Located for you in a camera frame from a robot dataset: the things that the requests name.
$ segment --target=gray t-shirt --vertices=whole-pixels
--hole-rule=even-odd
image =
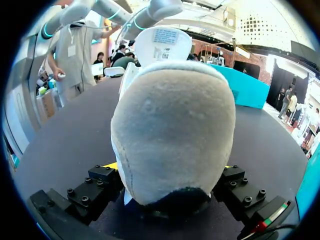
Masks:
[[[288,89],[287,91],[285,91],[285,95],[284,95],[284,99],[283,102],[288,104],[290,101],[287,99],[287,96],[289,97],[289,99],[291,99],[291,91]]]
[[[90,20],[86,20],[85,24],[97,27]],[[65,72],[65,78],[56,82],[59,93],[82,83],[82,81],[86,84],[96,85],[91,71],[91,42],[93,39],[100,39],[102,33],[101,29],[84,26],[70,28],[70,25],[67,25],[60,30],[55,48],[55,61],[58,68]]]

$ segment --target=black table surface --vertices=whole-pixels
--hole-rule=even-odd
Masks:
[[[116,161],[110,140],[110,121],[119,100],[121,78],[111,78],[85,91],[56,113],[25,150],[16,186],[26,200],[38,190],[55,189],[64,197],[95,165]],[[261,109],[236,106],[234,141],[229,165],[238,165],[256,186],[294,200],[307,158],[294,139]],[[298,221],[295,208],[287,222]],[[180,225],[147,223],[123,207],[123,197],[110,203],[90,227],[121,239],[219,240],[236,239],[243,224],[215,199],[209,209]]]

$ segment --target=teal counter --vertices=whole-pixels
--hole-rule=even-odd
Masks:
[[[209,64],[227,79],[232,90],[235,104],[262,109],[270,86],[233,68]]]

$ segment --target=black wall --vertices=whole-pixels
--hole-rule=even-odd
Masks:
[[[295,76],[293,73],[283,70],[278,67],[277,63],[274,64],[273,76],[271,80],[271,86],[269,90],[268,97],[266,102],[276,108],[277,99],[280,93],[280,90],[284,88],[287,90],[291,84],[294,84],[294,90],[296,92],[296,97],[298,103],[304,103],[306,98],[306,92],[308,87],[308,78],[302,79],[298,76]]]
[[[260,66],[243,61],[234,61],[233,69],[243,72],[244,68],[246,69],[246,74],[254,77],[255,79],[259,78]]]

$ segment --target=barcode label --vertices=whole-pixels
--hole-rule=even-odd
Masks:
[[[169,54],[168,53],[162,53],[162,59],[168,59]]]

